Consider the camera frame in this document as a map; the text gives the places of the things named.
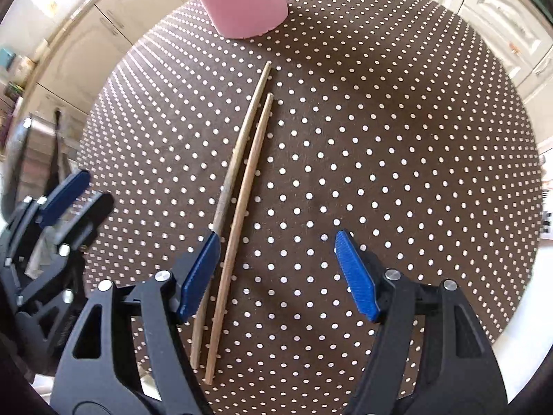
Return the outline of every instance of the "round table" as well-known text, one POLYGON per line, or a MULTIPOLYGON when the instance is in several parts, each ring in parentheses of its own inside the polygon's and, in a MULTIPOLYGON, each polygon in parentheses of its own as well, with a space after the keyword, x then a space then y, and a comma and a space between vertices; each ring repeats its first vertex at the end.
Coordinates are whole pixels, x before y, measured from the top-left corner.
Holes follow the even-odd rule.
MULTIPOLYGON (((248 102, 273 61, 266 91, 276 102, 215 385, 204 385, 215 412, 330 414, 352 396, 377 327, 335 259, 339 229, 413 280, 455 279, 491 341, 537 247, 532 127, 466 22, 432 0, 289 0, 289 11, 269 33, 230 40, 189 1, 113 71, 81 141, 79 165, 116 202, 87 283, 145 280, 211 223, 248 102)), ((416 319, 401 395, 413 391, 423 327, 416 319)), ((134 334, 147 368, 138 324, 134 334)), ((186 324, 187 348, 190 336, 186 324)))

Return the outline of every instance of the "blue rubber fingertip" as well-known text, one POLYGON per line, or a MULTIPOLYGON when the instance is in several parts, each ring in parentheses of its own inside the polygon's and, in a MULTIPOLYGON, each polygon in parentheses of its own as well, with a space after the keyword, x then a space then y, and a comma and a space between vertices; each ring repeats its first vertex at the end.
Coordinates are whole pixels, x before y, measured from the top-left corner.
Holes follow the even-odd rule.
POLYGON ((213 232, 182 286, 181 305, 177 311, 182 321, 197 312, 220 257, 221 240, 213 232))
POLYGON ((357 309, 370 321, 377 321, 380 308, 376 299, 374 281, 345 231, 339 231, 336 234, 335 253, 357 309))
POLYGON ((87 170, 79 170, 69 175, 63 183, 57 186, 48 196, 48 199, 40 209, 39 226, 56 224, 57 220, 82 195, 90 185, 90 173, 87 170))

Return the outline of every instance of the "brown tablecloth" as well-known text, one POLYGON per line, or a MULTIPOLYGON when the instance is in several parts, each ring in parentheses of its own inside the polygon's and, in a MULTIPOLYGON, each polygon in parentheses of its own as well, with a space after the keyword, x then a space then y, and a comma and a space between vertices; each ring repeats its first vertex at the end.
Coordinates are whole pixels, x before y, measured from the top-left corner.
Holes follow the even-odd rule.
MULTIPOLYGON (((457 280, 492 341, 537 246, 532 127, 468 24, 432 0, 289 0, 289 9, 275 30, 228 40, 200 1, 188 2, 113 71, 81 142, 80 165, 117 207, 87 282, 145 280, 212 221, 248 102, 273 61, 273 114, 219 372, 205 387, 216 412, 330 414, 352 395, 377 327, 347 291, 337 230, 411 279, 457 280)), ((415 383, 423 326, 415 322, 402 395, 415 383)), ((148 367, 139 328, 135 336, 148 367)))

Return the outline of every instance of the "wooden chopstick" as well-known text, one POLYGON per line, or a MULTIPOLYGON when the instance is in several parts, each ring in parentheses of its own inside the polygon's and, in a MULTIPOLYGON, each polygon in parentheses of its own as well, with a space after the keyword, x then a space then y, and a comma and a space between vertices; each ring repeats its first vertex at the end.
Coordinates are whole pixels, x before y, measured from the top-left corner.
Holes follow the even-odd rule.
MULTIPOLYGON (((257 112, 257 106, 259 101, 261 101, 261 96, 265 89, 265 83, 269 77, 271 70, 271 61, 267 61, 259 81, 255 86, 255 91, 253 92, 252 100, 248 106, 248 110, 245 113, 244 121, 238 137, 236 139, 236 144, 234 144, 234 149, 232 151, 231 160, 228 165, 227 174, 225 176, 225 181, 223 181, 223 186, 221 188, 221 194, 219 195, 219 201, 217 202, 217 207, 215 209, 215 217, 213 219, 212 230, 215 231, 218 235, 221 235, 223 226, 225 225, 225 218, 228 211, 228 205, 232 197, 232 189, 234 183, 236 182, 236 176, 240 169, 240 163, 242 161, 242 156, 244 156, 244 150, 246 143, 248 141, 248 136, 253 125, 253 120, 255 120, 255 113, 257 112)), ((194 327, 192 330, 192 347, 190 349, 190 366, 197 370, 200 367, 200 353, 202 346, 202 338, 204 336, 204 323, 206 318, 207 310, 207 301, 209 299, 209 288, 211 283, 207 285, 206 291, 204 292, 204 297, 198 307, 196 312, 196 318, 194 319, 194 327)))
POLYGON ((221 281, 219 282, 219 290, 217 292, 215 317, 213 326, 211 327, 211 339, 209 340, 209 352, 207 354, 205 375, 205 382, 208 385, 211 385, 214 379, 219 340, 223 329, 223 318, 225 317, 225 306, 227 305, 228 291, 231 286, 232 270, 234 268, 236 253, 238 252, 238 245, 240 244, 245 211, 250 199, 255 169, 259 160, 259 154, 261 153, 261 147, 263 146, 263 139, 265 138, 265 131, 267 128, 267 122, 269 121, 272 104, 273 94, 269 93, 265 100, 261 117, 259 118, 259 124, 255 130, 252 148, 250 150, 250 155, 248 156, 248 163, 245 167, 244 178, 240 186, 240 194, 238 195, 236 210, 234 211, 234 217, 232 219, 231 233, 228 237, 227 251, 225 253, 225 260, 223 261, 223 272, 221 274, 221 281))

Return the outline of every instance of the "teal object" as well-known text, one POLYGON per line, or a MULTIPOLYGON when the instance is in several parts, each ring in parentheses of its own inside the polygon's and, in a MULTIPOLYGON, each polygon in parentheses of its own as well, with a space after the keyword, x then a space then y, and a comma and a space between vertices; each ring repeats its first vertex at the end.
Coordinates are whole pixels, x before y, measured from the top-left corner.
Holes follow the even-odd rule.
POLYGON ((13 59, 16 57, 16 54, 7 48, 0 49, 0 67, 4 69, 9 69, 9 66, 12 65, 13 59))

